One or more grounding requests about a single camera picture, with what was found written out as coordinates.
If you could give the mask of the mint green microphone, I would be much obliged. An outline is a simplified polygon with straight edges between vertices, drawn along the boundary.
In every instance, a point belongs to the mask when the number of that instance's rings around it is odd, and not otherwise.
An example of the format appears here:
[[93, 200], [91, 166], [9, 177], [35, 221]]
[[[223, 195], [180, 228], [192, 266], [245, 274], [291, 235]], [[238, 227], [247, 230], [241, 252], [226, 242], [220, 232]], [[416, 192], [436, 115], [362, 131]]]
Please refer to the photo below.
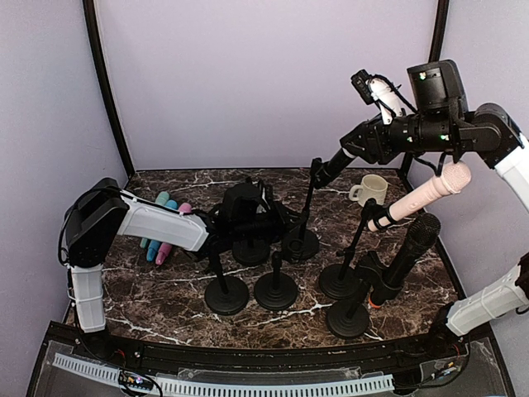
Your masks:
[[[169, 193], [166, 191], [162, 191], [156, 197], [155, 203], [160, 204], [160, 205], [166, 205], [166, 203], [169, 201], [169, 198], [170, 198]], [[152, 241], [147, 238], [142, 238], [141, 243], [140, 243], [141, 248], [146, 248], [148, 251], [153, 251], [154, 255], [156, 255], [157, 251], [160, 248], [160, 245], [161, 245], [161, 242]]]

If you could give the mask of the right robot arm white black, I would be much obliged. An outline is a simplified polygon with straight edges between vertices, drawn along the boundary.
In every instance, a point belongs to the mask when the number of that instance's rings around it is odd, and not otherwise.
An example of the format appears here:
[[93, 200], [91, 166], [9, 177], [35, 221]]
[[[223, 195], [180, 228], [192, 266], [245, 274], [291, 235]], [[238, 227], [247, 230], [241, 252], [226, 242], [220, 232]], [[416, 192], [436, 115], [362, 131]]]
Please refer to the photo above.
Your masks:
[[[412, 105], [384, 76], [365, 70], [352, 76], [352, 85], [365, 103], [379, 107], [379, 115], [341, 138], [329, 174], [338, 175], [356, 158], [385, 165], [401, 153], [439, 152], [452, 161], [439, 163], [432, 179], [377, 215], [370, 228], [382, 230], [444, 195], [457, 193], [470, 176], [460, 160], [466, 152], [477, 153], [527, 205], [528, 140], [504, 109], [485, 103], [470, 111], [453, 60], [413, 66], [407, 74], [415, 99]], [[402, 105], [408, 105], [411, 114], [405, 114]]]

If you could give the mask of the black mic stand blue mic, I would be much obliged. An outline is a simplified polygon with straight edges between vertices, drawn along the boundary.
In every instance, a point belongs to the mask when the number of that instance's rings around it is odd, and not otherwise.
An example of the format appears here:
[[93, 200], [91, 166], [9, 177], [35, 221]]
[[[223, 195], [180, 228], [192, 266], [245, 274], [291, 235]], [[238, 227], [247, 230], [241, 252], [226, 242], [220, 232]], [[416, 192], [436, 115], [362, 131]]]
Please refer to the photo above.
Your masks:
[[237, 263], [255, 267], [264, 264], [269, 259], [270, 246], [264, 240], [250, 239], [234, 242], [231, 251]]

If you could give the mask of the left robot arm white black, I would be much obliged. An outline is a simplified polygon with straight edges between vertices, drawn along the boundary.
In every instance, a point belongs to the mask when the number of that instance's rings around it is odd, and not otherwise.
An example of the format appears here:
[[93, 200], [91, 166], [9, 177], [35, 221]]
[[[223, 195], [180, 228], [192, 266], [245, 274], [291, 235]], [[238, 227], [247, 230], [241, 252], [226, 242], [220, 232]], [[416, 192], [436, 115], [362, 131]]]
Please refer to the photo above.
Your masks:
[[85, 348], [100, 361], [116, 355], [116, 341], [105, 332], [102, 268], [116, 236], [169, 243], [196, 261], [207, 259], [215, 279], [207, 286], [207, 306], [220, 315], [239, 313], [249, 300], [246, 284], [224, 275], [221, 253], [236, 242], [279, 242], [302, 220], [300, 213], [274, 199], [271, 185], [247, 179], [230, 187], [208, 212], [186, 213], [152, 203], [120, 189], [116, 180], [101, 179], [83, 193], [64, 215], [57, 256], [69, 269], [71, 299]]

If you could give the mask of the blue microphone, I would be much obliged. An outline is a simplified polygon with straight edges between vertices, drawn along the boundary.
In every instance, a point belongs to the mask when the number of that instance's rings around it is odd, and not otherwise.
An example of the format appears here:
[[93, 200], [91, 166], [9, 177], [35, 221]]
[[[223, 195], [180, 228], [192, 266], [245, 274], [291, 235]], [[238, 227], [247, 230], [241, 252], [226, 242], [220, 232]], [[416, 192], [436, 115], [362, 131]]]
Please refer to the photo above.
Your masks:
[[[169, 199], [169, 198], [164, 201], [164, 205], [165, 205], [166, 208], [171, 208], [171, 209], [177, 209], [178, 208], [177, 202], [172, 200], [172, 199]], [[157, 256], [158, 256], [158, 252], [160, 250], [160, 247], [162, 245], [163, 245], [162, 242], [150, 241], [149, 246], [147, 248], [147, 254], [146, 254], [146, 259], [149, 262], [155, 262], [156, 264], [160, 263], [158, 261], [158, 259], [157, 259]]]

